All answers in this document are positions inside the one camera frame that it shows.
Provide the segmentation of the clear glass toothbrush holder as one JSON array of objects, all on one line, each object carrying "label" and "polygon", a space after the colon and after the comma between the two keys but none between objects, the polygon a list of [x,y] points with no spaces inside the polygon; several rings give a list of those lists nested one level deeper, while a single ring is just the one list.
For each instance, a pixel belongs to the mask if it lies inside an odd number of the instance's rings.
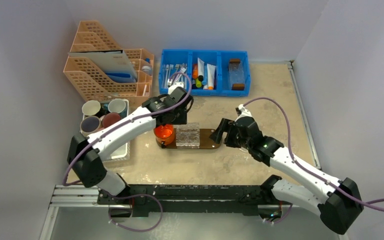
[{"label": "clear glass toothbrush holder", "polygon": [[178,149],[200,148],[200,126],[198,122],[175,125],[175,145]]}]

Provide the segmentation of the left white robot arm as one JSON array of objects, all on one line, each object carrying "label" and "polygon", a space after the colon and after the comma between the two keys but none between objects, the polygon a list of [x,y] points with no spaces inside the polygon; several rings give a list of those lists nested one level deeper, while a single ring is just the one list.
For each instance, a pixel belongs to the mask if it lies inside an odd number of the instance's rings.
[{"label": "left white robot arm", "polygon": [[109,193],[118,205],[129,199],[128,184],[117,173],[103,164],[115,150],[136,137],[159,126],[184,125],[187,123],[188,106],[194,98],[183,87],[176,87],[171,93],[150,97],[127,117],[111,126],[84,136],[76,133],[70,140],[67,173],[74,171],[86,188],[98,187]]}]

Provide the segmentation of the orange translucent cup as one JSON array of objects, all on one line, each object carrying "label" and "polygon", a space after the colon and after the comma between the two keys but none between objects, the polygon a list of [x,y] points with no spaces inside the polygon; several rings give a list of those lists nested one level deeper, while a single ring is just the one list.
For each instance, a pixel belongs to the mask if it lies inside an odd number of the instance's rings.
[{"label": "orange translucent cup", "polygon": [[160,125],[153,129],[156,142],[162,147],[172,144],[176,139],[175,128],[172,124]]}]

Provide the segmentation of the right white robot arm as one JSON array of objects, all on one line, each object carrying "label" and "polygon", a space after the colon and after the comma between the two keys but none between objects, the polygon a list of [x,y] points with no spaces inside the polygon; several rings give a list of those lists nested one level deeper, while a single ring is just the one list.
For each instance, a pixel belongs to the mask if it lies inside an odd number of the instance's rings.
[{"label": "right white robot arm", "polygon": [[260,196],[268,204],[286,201],[319,216],[333,232],[344,235],[364,207],[355,181],[330,176],[303,161],[277,139],[263,135],[251,116],[236,120],[223,118],[210,135],[215,143],[230,148],[244,148],[258,162],[292,177],[299,185],[285,179],[267,183]]}]

